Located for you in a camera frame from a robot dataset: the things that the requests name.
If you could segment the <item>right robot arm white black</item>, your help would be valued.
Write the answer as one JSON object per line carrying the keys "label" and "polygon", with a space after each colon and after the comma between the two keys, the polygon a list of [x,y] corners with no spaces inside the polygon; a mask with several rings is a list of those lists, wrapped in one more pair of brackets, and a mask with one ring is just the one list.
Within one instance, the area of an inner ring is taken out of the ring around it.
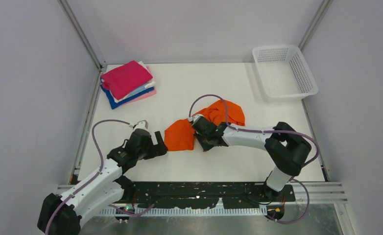
{"label": "right robot arm white black", "polygon": [[222,122],[214,124],[202,115],[189,118],[194,135],[203,150],[214,147],[244,146],[266,151],[275,164],[263,185],[263,194],[272,201],[286,183],[300,174],[312,146],[285,122],[273,127],[249,128]]}

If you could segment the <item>orange t shirt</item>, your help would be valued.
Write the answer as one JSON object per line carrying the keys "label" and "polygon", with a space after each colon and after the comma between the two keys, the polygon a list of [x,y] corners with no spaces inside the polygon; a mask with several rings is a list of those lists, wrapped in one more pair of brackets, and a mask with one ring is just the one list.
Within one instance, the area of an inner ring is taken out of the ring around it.
{"label": "orange t shirt", "polygon": [[[219,125],[228,120],[232,124],[244,126],[245,115],[242,108],[231,102],[223,103],[221,100],[214,102],[197,112],[207,120]],[[165,130],[164,143],[168,151],[186,151],[194,149],[194,130],[187,119],[180,119],[174,122]]]}

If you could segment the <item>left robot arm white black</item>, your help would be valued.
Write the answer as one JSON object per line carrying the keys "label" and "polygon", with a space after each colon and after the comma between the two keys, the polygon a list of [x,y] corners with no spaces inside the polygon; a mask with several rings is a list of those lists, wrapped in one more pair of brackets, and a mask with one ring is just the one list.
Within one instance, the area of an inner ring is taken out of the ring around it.
{"label": "left robot arm white black", "polygon": [[37,228],[46,235],[77,235],[102,209],[120,199],[129,200],[134,194],[133,182],[124,174],[137,161],[168,151],[159,131],[155,137],[157,143],[153,144],[146,129],[134,129],[130,138],[112,149],[88,178],[59,195],[49,194],[43,201]]}

